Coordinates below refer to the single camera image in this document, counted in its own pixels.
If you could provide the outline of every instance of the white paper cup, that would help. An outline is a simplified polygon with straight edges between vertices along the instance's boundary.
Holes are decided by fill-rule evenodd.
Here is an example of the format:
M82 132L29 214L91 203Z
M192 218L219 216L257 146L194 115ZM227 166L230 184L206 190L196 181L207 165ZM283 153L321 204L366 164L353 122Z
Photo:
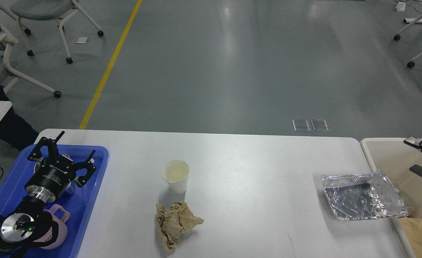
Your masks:
M175 193L183 193L187 190L187 180L190 168L183 160L171 160L163 166L163 178Z

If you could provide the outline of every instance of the person's leg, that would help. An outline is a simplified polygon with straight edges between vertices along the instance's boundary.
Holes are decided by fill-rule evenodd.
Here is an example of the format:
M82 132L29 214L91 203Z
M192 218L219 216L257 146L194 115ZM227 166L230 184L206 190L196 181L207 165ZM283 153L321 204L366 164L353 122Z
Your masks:
M9 101L0 85L0 101ZM13 145L18 150L23 150L34 143L39 134L30 124L18 116L13 107L7 111L0 122L0 139Z

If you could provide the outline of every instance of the aluminum foil tray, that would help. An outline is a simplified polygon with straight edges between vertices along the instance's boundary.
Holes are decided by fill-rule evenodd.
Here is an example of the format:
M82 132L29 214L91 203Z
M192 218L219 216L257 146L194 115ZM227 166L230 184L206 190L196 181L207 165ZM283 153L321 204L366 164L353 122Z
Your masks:
M322 175L322 186L340 220L407 216L399 193L381 170L372 174Z

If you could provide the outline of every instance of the gray floor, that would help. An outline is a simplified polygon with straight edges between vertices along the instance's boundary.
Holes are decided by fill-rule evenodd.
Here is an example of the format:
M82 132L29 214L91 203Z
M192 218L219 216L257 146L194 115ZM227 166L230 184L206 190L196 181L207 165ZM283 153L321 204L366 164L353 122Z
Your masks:
M2 1L6 5L13 0ZM8 94L38 131L76 129L136 4L81 5L65 25L25 21L34 57L15 46L19 70L62 91L20 81ZM422 11L420 3L409 1ZM144 0L87 129L326 137L422 137L422 25L392 37L403 18L393 0ZM13 20L1 22L20 39ZM87 44L74 44L88 36ZM330 132L295 132L292 119L325 119ZM18 152L0 141L0 165Z

